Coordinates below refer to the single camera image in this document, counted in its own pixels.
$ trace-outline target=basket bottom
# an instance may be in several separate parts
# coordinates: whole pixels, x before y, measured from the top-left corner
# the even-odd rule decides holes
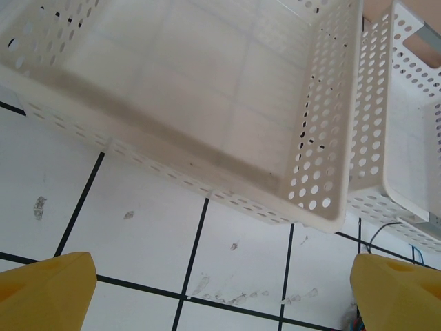
[[[277,1],[259,8],[239,1],[228,15],[212,7],[215,1],[147,2],[113,1],[63,64],[67,74],[57,88],[277,192],[295,134],[310,26]]]

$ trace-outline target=dirt stain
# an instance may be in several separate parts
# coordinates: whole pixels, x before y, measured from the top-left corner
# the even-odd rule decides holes
[[[233,243],[232,246],[229,248],[230,250],[235,250],[239,246],[239,242]]]
[[[134,211],[128,212],[124,215],[124,219],[133,219],[133,216],[135,215]]]
[[[204,288],[207,287],[208,283],[209,283],[209,276],[206,274],[204,277],[202,277],[201,281],[199,281],[199,284],[196,286],[196,289],[193,291],[192,296],[201,293],[204,290]]]
[[[317,297],[317,296],[318,296],[317,288],[313,288],[307,294],[305,294],[305,298],[314,298],[314,297]]]
[[[282,305],[291,305],[293,302],[299,302],[302,299],[300,295],[291,295],[289,298],[282,300],[280,304]]]
[[[222,299],[220,295],[215,295],[214,298],[216,299],[217,303],[225,303],[225,300]]]
[[[45,197],[39,197],[34,205],[34,217],[37,221],[43,219],[44,204],[47,201]]]
[[[237,298],[228,301],[227,305],[241,305],[242,303],[246,302],[246,300],[247,295],[242,293]]]
[[[309,237],[308,237],[308,236],[306,236],[306,237],[305,237],[305,240],[304,240],[304,241],[302,241],[302,243],[300,244],[300,246],[301,246],[301,245],[303,245],[304,243],[306,243],[306,241],[307,241],[308,239],[309,239]]]

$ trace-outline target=floor tile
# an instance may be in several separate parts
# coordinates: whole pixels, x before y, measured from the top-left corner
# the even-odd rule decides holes
[[[0,86],[0,101],[7,103],[8,105],[17,107],[19,109],[23,109],[21,107],[21,104],[20,104],[18,98],[17,98],[17,95],[13,91],[11,91],[3,86]]]
[[[227,135],[230,100],[158,62],[145,63],[131,100],[151,125],[184,133],[187,149],[195,142],[220,148]]]
[[[175,299],[98,282],[81,331],[171,330]]]
[[[171,0],[136,0],[128,6],[125,1],[109,1],[96,29],[115,43],[143,54],[160,31],[170,3]]]
[[[278,315],[289,229],[210,201],[187,295]]]
[[[370,242],[372,236],[378,231],[380,226],[371,224],[366,221],[362,221],[361,238],[363,241]],[[387,231],[387,227],[383,228],[380,233],[375,237],[372,242],[373,245],[384,248],[385,250],[390,250],[396,254],[402,255],[409,259],[412,258],[412,247],[405,241],[393,236]],[[376,250],[375,248],[371,250],[374,254],[382,255],[385,257],[391,257],[390,254]]]
[[[204,198],[122,159],[101,164],[64,253],[98,274],[180,292]]]
[[[0,272],[23,267],[23,264],[5,261],[0,259]]]
[[[54,256],[99,151],[0,109],[0,251]]]
[[[277,321],[185,302],[178,331],[276,331]]]
[[[69,92],[88,101],[110,98],[109,95],[123,98],[133,86],[141,64],[141,55],[98,33],[89,33],[76,48],[75,56],[66,61],[70,79],[76,79],[71,86],[78,85]]]
[[[346,327],[356,313],[349,276],[357,252],[355,241],[296,224],[285,317]]]
[[[260,0],[190,0],[190,2],[248,33],[255,21]]]
[[[293,325],[293,324],[286,324],[283,323],[282,331],[311,331],[310,328],[304,328],[302,326]]]
[[[422,253],[422,258],[424,259],[424,263],[426,265],[441,270],[441,254],[428,253],[425,251],[421,251],[421,253]],[[416,251],[415,251],[415,261],[421,262],[421,258]]]
[[[340,229],[340,232],[358,239],[358,217],[350,212],[347,212],[345,223]]]
[[[167,66],[229,96],[240,75],[247,37],[186,0],[164,23],[153,56]]]

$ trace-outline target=black cable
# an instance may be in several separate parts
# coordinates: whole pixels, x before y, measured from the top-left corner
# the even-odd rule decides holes
[[[369,242],[369,246],[366,246],[367,251],[369,252],[369,254],[372,254],[372,252],[371,252],[372,241],[375,239],[377,234],[379,234],[380,231],[383,230],[385,227],[387,227],[389,225],[396,225],[396,224],[401,224],[401,222],[392,222],[392,223],[384,224],[381,228],[378,229],[378,231],[374,234],[374,236],[372,237],[371,241]]]

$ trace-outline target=white plastic basket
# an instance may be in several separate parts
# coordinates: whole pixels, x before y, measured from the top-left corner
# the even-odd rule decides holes
[[[14,0],[0,77],[29,117],[211,199],[345,219],[359,0]]]
[[[348,206],[441,252],[441,70],[403,45],[423,26],[395,2],[362,34]]]

